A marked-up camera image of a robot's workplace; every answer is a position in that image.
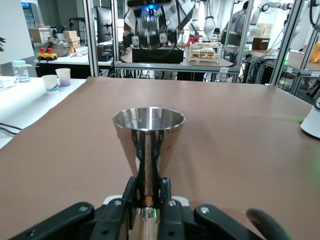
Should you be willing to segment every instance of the blue light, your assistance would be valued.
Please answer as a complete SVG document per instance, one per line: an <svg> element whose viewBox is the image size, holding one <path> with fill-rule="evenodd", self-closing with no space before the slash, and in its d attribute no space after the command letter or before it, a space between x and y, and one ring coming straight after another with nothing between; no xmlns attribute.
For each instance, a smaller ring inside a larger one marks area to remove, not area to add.
<svg viewBox="0 0 320 240"><path fill-rule="evenodd" d="M153 5L153 4L150 4L147 6L148 9L155 9L157 7L157 5Z"/></svg>

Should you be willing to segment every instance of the white cylinder device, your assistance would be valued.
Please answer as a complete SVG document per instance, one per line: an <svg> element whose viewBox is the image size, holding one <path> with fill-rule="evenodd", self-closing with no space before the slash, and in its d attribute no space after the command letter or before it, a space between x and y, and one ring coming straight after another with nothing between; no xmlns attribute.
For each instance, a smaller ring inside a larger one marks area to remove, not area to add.
<svg viewBox="0 0 320 240"><path fill-rule="evenodd" d="M320 97L315 101L308 116L301 124L301 128L306 133L320 139Z"/></svg>

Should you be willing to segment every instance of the monitor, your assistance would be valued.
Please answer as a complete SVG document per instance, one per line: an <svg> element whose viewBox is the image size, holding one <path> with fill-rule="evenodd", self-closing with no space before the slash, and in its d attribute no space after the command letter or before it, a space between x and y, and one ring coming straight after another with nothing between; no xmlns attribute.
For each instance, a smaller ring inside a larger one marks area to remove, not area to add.
<svg viewBox="0 0 320 240"><path fill-rule="evenodd" d="M23 9L31 9L31 3L30 2L21 2Z"/></svg>
<svg viewBox="0 0 320 240"><path fill-rule="evenodd" d="M110 41L112 39L112 15L111 10L97 7L96 21L98 32L98 43Z"/></svg>

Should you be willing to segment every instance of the tray of bread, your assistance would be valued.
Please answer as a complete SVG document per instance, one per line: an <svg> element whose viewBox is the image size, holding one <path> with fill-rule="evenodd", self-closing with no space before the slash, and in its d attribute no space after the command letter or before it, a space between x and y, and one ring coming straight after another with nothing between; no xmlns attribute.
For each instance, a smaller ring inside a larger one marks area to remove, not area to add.
<svg viewBox="0 0 320 240"><path fill-rule="evenodd" d="M190 61L206 61L219 63L222 54L222 45L217 42L196 42L189 47Z"/></svg>

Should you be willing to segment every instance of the black box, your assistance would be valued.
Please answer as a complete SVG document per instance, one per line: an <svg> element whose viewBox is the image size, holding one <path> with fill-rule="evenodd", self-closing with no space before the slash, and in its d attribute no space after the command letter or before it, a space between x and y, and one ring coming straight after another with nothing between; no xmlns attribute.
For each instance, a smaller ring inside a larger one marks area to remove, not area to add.
<svg viewBox="0 0 320 240"><path fill-rule="evenodd" d="M157 49L132 49L132 61L134 63L161 63L179 64L184 60L184 51L173 46L161 46Z"/></svg>
<svg viewBox="0 0 320 240"><path fill-rule="evenodd" d="M254 38L252 43L252 50L267 50L270 38Z"/></svg>

